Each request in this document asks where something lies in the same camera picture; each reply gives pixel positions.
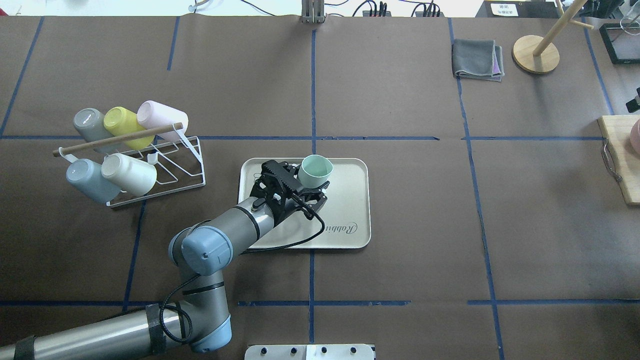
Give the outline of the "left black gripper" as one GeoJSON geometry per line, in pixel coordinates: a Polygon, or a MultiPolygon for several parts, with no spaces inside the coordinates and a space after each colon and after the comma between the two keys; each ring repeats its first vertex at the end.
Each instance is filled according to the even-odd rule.
{"type": "Polygon", "coordinates": [[[318,187],[304,187],[298,179],[299,168],[288,161],[268,160],[261,164],[259,177],[249,192],[256,198],[252,208],[267,207],[275,226],[283,223],[295,212],[302,212],[311,221],[328,200],[329,180],[318,187]]]}

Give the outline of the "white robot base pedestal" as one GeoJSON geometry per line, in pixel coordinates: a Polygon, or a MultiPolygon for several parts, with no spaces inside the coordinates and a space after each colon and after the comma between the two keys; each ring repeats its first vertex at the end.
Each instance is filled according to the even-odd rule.
{"type": "Polygon", "coordinates": [[[375,360],[375,347],[364,343],[251,345],[245,360],[375,360]]]}

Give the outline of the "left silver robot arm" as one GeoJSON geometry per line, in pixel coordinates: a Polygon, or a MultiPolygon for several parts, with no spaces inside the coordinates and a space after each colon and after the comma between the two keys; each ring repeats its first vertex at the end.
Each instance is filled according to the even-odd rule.
{"type": "Polygon", "coordinates": [[[201,221],[179,232],[170,242],[170,260],[180,271],[176,291],[182,300],[167,296],[103,321],[53,333],[26,337],[3,346],[3,360],[128,360],[164,354],[187,344],[195,353],[207,353],[231,340],[223,269],[239,255],[252,252],[260,238],[295,212],[318,219],[327,201],[332,169],[315,177],[306,166],[274,159],[263,162],[249,197],[217,218],[201,221]]]}

